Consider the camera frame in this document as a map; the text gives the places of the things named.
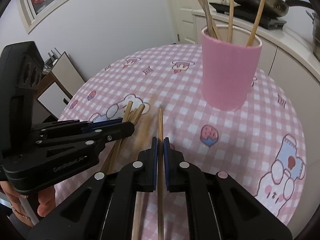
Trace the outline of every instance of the pink cup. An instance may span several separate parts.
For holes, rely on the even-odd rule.
[[[213,107],[239,109],[250,91],[257,70],[262,42],[256,35],[247,47],[250,32],[233,26],[232,43],[227,40],[228,25],[217,26],[222,41],[211,38],[202,29],[202,95]]]

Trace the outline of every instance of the black stove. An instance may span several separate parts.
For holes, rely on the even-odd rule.
[[[217,13],[229,14],[230,7],[228,5],[220,4],[220,3],[210,3],[213,8],[217,11]],[[246,20],[248,22],[254,23],[256,19],[257,11],[252,11],[251,9],[245,8],[244,6],[235,6],[233,16]],[[261,16],[261,20],[259,26],[265,28],[267,30],[270,29],[282,29],[283,25],[287,22],[278,18],[271,18],[266,15]]]

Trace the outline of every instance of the table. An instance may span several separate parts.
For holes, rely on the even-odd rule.
[[[252,90],[241,109],[220,111],[201,93],[202,54],[198,45],[169,45],[139,51],[92,77],[70,101],[60,120],[103,121],[145,103],[143,114],[164,110],[164,136],[185,160],[202,171],[226,171],[284,224],[299,203],[306,173],[302,126],[284,91],[257,69]],[[156,122],[151,135],[156,135]],[[128,140],[116,170],[134,161],[133,139]],[[106,144],[100,164],[56,187],[57,204],[100,169],[113,143]],[[141,239],[157,239],[156,192],[145,193]],[[166,239],[188,239],[183,193],[164,193]]]

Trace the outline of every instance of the wok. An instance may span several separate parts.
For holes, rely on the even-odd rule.
[[[258,10],[260,4],[260,0],[235,0],[235,2],[254,11]],[[311,3],[302,0],[266,0],[263,14],[272,18],[282,17],[287,15],[291,6],[302,6],[313,9]]]

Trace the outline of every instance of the window frame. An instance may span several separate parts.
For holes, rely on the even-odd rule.
[[[42,20],[68,0],[54,0],[38,14],[34,11],[31,0],[17,0],[18,10],[23,25],[29,34]]]

